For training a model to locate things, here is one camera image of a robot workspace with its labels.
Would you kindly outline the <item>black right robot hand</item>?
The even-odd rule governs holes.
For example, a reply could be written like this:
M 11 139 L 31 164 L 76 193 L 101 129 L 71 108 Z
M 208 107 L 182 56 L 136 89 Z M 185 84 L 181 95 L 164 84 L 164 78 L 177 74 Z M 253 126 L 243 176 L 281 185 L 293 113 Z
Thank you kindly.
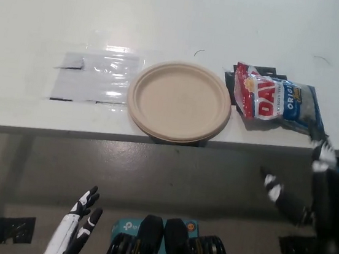
M 330 141 L 312 137 L 311 195 L 306 206 L 296 194 L 285 190 L 279 178 L 266 167 L 261 168 L 264 188 L 269 200 L 294 226 L 313 225 L 318 239 L 339 245 L 339 174 L 337 157 Z

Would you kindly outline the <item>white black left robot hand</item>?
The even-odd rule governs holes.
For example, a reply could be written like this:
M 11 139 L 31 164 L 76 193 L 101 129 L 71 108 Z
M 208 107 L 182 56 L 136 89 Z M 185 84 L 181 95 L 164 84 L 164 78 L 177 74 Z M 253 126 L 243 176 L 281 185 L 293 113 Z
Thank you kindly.
M 43 254 L 79 254 L 99 221 L 103 209 L 91 207 L 99 199 L 94 186 L 82 195 L 65 214 Z

